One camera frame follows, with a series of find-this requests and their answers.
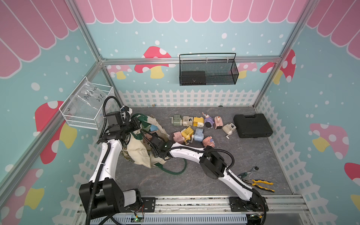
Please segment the pink boxy pencil sharpener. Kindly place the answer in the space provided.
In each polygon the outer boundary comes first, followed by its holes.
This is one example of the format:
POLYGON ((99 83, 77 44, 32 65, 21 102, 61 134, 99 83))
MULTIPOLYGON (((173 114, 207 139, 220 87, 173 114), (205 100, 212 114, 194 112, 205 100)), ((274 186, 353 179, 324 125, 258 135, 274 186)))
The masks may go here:
POLYGON ((183 144, 185 141, 185 138, 182 136, 182 133, 180 131, 173 133, 173 140, 176 143, 183 144))

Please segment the cream canvas tote bag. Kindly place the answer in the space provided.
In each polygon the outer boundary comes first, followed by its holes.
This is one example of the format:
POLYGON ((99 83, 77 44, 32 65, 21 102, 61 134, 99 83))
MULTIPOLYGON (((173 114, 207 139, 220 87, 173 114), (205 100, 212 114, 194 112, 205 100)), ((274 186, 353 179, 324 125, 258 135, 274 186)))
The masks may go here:
POLYGON ((188 162, 184 160, 185 166, 179 172, 173 172, 167 170, 163 165, 169 160, 169 157, 162 159, 156 157, 153 153, 152 147, 149 146, 149 141, 151 136, 148 135, 156 134, 163 138, 164 140, 169 140, 169 135, 165 129, 159 124, 159 122, 153 116, 147 116, 142 113, 136 113, 132 118, 137 118, 140 122, 140 128, 144 129, 145 132, 142 135, 140 130, 136 130, 129 134, 129 137, 126 139, 123 144, 123 149, 121 150, 121 155, 129 162, 136 165, 145 166, 147 168, 159 168, 163 172, 171 175, 180 175, 185 172, 188 162))

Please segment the yellow crank pencil sharpener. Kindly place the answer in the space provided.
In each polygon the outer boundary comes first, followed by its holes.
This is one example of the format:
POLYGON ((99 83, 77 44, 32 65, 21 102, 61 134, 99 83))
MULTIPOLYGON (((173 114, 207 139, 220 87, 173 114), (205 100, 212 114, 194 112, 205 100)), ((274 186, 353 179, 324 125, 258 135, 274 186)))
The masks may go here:
POLYGON ((187 128, 181 131, 181 135, 184 138, 185 145, 189 145, 189 143, 192 143, 193 134, 194 134, 194 130, 190 126, 188 126, 187 128))

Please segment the green pencil sharpener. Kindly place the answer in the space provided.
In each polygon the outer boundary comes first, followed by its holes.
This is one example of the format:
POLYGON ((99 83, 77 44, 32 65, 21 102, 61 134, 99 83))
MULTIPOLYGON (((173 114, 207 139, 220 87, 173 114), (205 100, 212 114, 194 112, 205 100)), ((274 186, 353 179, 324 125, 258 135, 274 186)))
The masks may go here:
POLYGON ((182 126, 182 117, 179 114, 175 114, 173 117, 171 117, 171 123, 174 126, 182 126))

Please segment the beige pencil sharpener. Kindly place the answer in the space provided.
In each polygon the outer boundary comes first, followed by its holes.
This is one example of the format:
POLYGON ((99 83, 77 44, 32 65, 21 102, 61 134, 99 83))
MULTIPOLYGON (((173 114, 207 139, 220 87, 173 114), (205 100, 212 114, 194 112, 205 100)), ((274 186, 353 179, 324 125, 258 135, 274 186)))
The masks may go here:
POLYGON ((183 117, 182 117, 182 125, 183 125, 184 127, 191 127, 191 126, 193 126, 193 120, 194 120, 193 117, 183 116, 183 117))

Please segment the blue grey pencil sharpener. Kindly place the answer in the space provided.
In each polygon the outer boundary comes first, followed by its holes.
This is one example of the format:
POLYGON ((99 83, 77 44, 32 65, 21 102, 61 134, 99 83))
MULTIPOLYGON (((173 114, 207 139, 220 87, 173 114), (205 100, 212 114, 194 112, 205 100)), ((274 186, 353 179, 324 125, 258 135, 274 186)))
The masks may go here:
POLYGON ((191 135, 191 142, 202 142, 204 139, 204 133, 202 128, 197 128, 191 135))

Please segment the purple pencil sharpener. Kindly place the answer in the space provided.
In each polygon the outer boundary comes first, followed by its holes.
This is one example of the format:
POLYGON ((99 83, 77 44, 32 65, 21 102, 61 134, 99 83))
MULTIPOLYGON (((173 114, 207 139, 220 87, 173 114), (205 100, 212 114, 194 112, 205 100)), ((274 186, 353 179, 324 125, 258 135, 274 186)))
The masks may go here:
POLYGON ((214 126, 214 119, 210 117, 208 114, 202 113, 204 116, 204 126, 207 128, 213 128, 214 126))

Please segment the cream crank pencil sharpener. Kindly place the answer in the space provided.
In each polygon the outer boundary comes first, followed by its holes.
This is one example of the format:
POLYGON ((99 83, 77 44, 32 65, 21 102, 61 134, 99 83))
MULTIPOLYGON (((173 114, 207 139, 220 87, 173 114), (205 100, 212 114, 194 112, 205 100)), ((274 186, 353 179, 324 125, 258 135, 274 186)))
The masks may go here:
POLYGON ((229 137, 236 131, 237 127, 231 122, 222 127, 222 130, 226 133, 226 138, 229 137))

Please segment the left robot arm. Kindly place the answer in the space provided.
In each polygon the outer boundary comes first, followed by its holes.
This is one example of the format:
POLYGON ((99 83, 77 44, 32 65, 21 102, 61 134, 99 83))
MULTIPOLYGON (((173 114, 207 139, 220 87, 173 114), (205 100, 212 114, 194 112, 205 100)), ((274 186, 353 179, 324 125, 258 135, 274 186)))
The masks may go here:
POLYGON ((138 189, 122 191, 114 179, 123 147, 131 133, 140 129, 140 121, 133 119, 131 108, 121 105, 114 96, 105 99, 102 111, 104 126, 97 141, 102 148, 100 159, 90 180, 79 188, 87 225, 96 218, 113 220, 115 214, 126 210, 136 215, 144 205, 138 189))

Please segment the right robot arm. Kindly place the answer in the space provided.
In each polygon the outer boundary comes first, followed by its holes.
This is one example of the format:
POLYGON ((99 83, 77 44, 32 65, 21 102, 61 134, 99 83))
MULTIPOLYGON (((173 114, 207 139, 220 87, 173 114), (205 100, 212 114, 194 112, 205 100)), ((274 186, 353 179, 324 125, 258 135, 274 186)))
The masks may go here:
POLYGON ((172 140, 166 141, 164 138, 144 129, 140 130, 140 134, 151 147, 155 157, 164 160, 182 158, 198 163, 205 175, 222 181, 233 190, 240 198, 240 202, 246 211, 261 211, 264 213, 268 211, 266 199, 231 171, 235 159, 230 152, 212 147, 188 147, 172 140))

